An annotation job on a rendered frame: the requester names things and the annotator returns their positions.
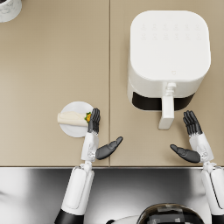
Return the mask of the chicken roll wrap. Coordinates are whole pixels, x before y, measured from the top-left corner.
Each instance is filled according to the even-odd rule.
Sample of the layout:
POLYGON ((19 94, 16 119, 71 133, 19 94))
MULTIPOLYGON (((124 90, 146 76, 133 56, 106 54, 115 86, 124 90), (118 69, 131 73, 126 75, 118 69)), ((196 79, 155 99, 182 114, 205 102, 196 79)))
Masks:
POLYGON ((68 124, 74 126, 87 127, 90 121, 91 113, 77 113, 75 111, 67 111, 63 113, 58 113, 58 123, 68 124))

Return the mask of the white air fryer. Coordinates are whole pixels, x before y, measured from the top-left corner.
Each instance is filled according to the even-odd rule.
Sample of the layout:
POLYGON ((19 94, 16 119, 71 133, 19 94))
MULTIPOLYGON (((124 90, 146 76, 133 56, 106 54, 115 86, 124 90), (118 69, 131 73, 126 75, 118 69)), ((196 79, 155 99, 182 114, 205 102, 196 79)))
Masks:
POLYGON ((147 10, 130 26, 128 97, 138 109, 160 110, 173 94, 184 109, 211 65, 207 23, 187 10, 147 10))

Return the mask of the white round plate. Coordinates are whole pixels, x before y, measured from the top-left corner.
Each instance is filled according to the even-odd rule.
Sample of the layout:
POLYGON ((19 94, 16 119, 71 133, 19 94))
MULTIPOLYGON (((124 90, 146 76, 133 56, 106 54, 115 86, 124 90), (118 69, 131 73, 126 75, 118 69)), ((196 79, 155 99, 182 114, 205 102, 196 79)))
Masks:
MULTIPOLYGON (((67 104, 60 113, 67 112, 67 111, 75 111, 77 113, 87 113, 90 112, 92 114, 93 107, 84 102, 84 101, 74 101, 69 104, 67 104)), ((82 127, 82 126, 74 126, 74 125, 68 125, 68 124, 60 124, 59 126, 61 129, 70 137, 84 137, 88 132, 88 126, 82 127)))

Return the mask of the dark round robot body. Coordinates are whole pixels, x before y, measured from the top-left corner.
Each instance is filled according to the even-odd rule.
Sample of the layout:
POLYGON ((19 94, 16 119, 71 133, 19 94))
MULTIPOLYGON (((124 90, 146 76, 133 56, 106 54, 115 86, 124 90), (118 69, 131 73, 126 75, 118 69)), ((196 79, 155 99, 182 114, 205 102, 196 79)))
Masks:
POLYGON ((145 208, 140 215, 109 220, 106 224, 204 224, 204 221, 187 206, 162 203, 145 208))

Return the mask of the white marbled round pot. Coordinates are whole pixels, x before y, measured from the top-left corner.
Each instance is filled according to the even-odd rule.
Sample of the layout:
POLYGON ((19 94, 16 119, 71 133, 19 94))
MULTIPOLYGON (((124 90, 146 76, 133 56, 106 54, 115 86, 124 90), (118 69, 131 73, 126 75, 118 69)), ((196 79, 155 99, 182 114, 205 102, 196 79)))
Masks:
POLYGON ((21 0, 0 0, 0 23, 16 18, 22 10, 21 0))

